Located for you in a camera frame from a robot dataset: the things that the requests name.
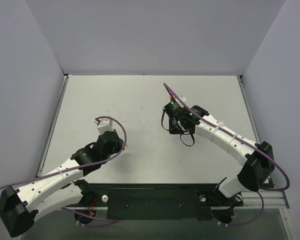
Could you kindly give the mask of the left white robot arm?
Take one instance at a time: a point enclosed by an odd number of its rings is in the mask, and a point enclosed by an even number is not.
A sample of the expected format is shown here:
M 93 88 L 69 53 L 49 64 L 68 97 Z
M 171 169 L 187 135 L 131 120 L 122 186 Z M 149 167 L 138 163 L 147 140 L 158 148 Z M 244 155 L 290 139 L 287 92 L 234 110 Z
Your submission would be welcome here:
M 0 219 L 10 237 L 24 234 L 36 221 L 63 207 L 93 203 L 96 195 L 83 178 L 112 155 L 119 155 L 126 141 L 116 131 L 106 131 L 48 174 L 17 188 L 5 187 L 0 195 Z

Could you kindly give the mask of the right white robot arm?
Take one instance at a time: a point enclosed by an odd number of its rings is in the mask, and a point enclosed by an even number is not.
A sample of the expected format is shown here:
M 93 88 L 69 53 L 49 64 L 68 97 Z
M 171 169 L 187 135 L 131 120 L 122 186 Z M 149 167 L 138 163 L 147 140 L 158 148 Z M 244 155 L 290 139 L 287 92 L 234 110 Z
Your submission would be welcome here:
M 220 205 L 226 204 L 243 190 L 258 192 L 275 169 L 268 160 L 273 157 L 269 143 L 264 141 L 259 144 L 238 135 L 198 105 L 187 109 L 172 99 L 162 108 L 162 114 L 168 116 L 167 131 L 171 135 L 206 138 L 241 165 L 237 175 L 226 177 L 215 187 L 213 198 Z

